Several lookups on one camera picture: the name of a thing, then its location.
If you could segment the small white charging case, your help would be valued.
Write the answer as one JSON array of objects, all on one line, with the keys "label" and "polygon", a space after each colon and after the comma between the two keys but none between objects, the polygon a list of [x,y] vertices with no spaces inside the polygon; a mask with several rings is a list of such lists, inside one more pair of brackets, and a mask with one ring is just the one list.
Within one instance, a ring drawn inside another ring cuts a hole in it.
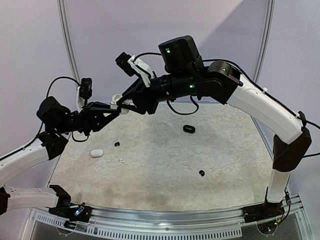
[{"label": "small white charging case", "polygon": [[114,94],[110,102],[110,108],[112,110],[117,110],[118,108],[120,108],[120,114],[125,115],[128,114],[130,110],[124,108],[123,106],[130,106],[132,104],[132,101],[128,99],[120,101],[122,97],[123,96],[121,94]]}]

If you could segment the white oval charging case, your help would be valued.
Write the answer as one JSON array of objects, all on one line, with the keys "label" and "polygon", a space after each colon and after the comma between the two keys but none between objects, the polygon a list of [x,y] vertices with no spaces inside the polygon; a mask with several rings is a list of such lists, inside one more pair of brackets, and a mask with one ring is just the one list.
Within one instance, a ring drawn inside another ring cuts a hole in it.
[{"label": "white oval charging case", "polygon": [[104,155],[104,151],[102,149],[93,149],[90,151],[90,156],[92,158],[100,158]]}]

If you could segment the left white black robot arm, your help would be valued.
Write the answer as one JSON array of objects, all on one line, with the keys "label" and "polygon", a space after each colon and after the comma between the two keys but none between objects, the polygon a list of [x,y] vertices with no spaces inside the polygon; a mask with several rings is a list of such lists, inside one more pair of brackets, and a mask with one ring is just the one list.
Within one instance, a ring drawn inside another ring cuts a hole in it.
[{"label": "left white black robot arm", "polygon": [[70,111],[53,96],[47,97],[36,113],[45,130],[31,144],[0,159],[0,213],[21,208],[46,207],[63,217],[74,213],[70,195],[58,185],[40,188],[12,187],[7,183],[20,173],[60,156],[68,143],[64,136],[79,132],[89,136],[117,118],[121,108],[116,104],[90,102],[81,111]]}]

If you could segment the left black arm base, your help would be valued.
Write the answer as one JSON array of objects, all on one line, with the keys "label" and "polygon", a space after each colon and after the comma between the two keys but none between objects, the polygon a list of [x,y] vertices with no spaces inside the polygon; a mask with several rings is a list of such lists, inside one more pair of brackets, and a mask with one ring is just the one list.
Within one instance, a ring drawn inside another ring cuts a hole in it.
[{"label": "left black arm base", "polygon": [[49,208],[48,212],[52,215],[68,219],[70,222],[88,223],[91,218],[92,210],[92,207],[82,203]]}]

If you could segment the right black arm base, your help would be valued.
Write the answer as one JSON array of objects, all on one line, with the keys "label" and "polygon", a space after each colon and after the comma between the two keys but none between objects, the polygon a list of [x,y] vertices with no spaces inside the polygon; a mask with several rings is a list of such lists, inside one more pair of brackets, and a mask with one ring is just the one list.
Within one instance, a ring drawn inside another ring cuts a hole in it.
[{"label": "right black arm base", "polygon": [[245,223],[274,218],[284,213],[283,202],[271,203],[265,200],[263,203],[243,207],[242,213]]}]

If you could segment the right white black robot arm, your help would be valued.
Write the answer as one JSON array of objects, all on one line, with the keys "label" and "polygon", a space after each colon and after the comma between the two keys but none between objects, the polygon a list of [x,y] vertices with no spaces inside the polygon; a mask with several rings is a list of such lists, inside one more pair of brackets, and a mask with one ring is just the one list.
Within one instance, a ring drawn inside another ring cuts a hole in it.
[{"label": "right white black robot arm", "polygon": [[121,53],[116,58],[116,64],[128,76],[138,76],[117,105],[141,115],[151,115],[163,101],[172,102],[185,96],[190,96],[192,101],[210,97],[263,123],[274,132],[273,165],[265,202],[259,206],[258,213],[262,218],[269,218],[278,210],[291,172],[312,143],[304,114],[280,103],[234,63],[212,60],[205,66],[190,35],[165,41],[158,48],[166,71],[159,77],[140,55]]}]

